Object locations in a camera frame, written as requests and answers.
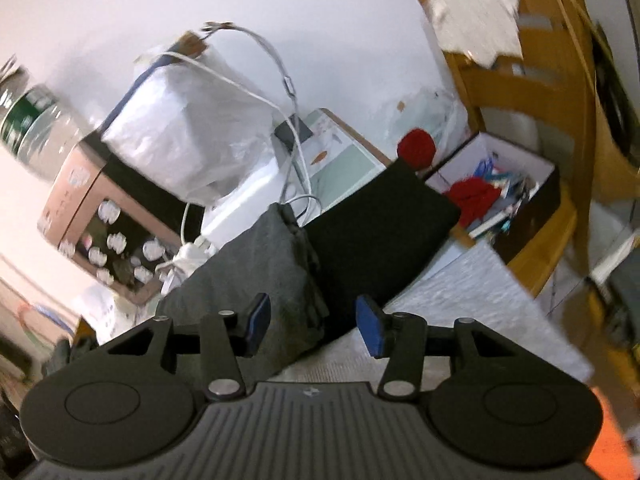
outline open box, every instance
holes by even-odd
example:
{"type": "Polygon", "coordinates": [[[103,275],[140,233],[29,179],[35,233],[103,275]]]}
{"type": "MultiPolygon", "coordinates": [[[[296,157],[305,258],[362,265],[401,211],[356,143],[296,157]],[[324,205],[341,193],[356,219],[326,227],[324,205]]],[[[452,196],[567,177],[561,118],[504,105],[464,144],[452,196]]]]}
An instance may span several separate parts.
{"type": "Polygon", "coordinates": [[[426,183],[444,193],[453,183],[473,176],[488,159],[500,171],[523,173],[536,183],[528,193],[528,201],[517,208],[514,216],[498,199],[487,215],[468,229],[475,239],[492,230],[494,250],[508,263],[558,209],[560,174],[555,164],[541,156],[491,134],[479,133],[431,170],[426,183]]]}

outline dark gray cloth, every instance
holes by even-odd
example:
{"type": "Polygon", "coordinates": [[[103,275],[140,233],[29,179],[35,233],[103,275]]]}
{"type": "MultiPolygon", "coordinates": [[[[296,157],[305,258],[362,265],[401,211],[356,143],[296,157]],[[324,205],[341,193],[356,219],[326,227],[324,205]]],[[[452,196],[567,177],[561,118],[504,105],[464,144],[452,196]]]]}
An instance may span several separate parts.
{"type": "MultiPolygon", "coordinates": [[[[290,206],[272,204],[247,231],[227,243],[158,305],[175,324],[198,323],[209,312],[244,312],[259,292],[271,298],[271,324],[251,359],[239,358],[247,385],[266,380],[313,348],[328,316],[316,285],[318,258],[290,206]]],[[[178,361],[196,372],[196,363],[178,361]]]]}

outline gray towel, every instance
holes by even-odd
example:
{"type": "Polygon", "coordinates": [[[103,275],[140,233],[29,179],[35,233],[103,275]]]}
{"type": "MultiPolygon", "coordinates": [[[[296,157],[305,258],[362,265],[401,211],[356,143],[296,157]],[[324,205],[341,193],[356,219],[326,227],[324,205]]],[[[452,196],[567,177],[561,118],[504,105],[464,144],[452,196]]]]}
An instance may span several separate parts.
{"type": "MultiPolygon", "coordinates": [[[[175,324],[198,323],[209,312],[242,312],[257,293],[266,292],[271,298],[269,329],[255,357],[238,359],[249,386],[279,372],[324,336],[328,310],[313,279],[317,269],[316,254],[290,206],[272,204],[250,229],[164,298],[157,314],[170,316],[175,324]]],[[[182,356],[178,373],[197,377],[197,359],[182,356]]]]}
{"type": "MultiPolygon", "coordinates": [[[[423,316],[430,325],[453,326],[473,317],[579,381],[593,372],[590,363],[545,319],[530,297],[484,242],[468,250],[433,277],[426,271],[386,307],[386,312],[423,316]]],[[[378,387],[388,360],[369,357],[357,329],[285,368],[274,381],[369,381],[378,387]]],[[[424,360],[422,389],[449,377],[449,359],[424,360]]]]}

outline white cloth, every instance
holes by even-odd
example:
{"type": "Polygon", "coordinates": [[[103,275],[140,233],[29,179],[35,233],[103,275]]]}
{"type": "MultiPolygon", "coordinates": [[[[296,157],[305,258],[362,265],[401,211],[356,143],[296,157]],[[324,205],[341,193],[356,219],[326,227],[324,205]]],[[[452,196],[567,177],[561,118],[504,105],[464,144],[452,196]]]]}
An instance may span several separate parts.
{"type": "MultiPolygon", "coordinates": [[[[545,319],[538,304],[484,242],[433,277],[426,270],[385,311],[417,314],[435,326],[453,326],[459,317],[473,317],[580,381],[588,380],[593,373],[587,359],[545,319]]],[[[370,357],[360,332],[354,329],[271,380],[369,381],[376,389],[387,361],[370,357]]],[[[421,389],[432,390],[449,375],[449,358],[427,357],[421,389]]]]}
{"type": "Polygon", "coordinates": [[[498,55],[522,58],[520,0],[429,0],[428,14],[440,48],[491,67],[498,55]]]}

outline clear plastic bag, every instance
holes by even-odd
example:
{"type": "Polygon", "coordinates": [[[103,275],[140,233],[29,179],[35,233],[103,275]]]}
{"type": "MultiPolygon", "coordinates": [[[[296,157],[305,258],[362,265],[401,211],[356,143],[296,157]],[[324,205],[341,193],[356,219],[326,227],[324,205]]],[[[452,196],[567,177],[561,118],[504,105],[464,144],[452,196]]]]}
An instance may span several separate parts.
{"type": "Polygon", "coordinates": [[[382,110],[386,124],[383,138],[373,140],[389,158],[396,158],[398,142],[414,128],[421,128],[433,138],[437,164],[450,155],[468,134],[466,108],[453,94],[442,89],[420,88],[399,103],[389,103],[382,110]]]}
{"type": "MultiPolygon", "coordinates": [[[[255,86],[209,47],[198,61],[255,86]]],[[[102,140],[126,164],[185,202],[214,205],[273,152],[271,108],[183,62],[157,68],[102,140]]]]}

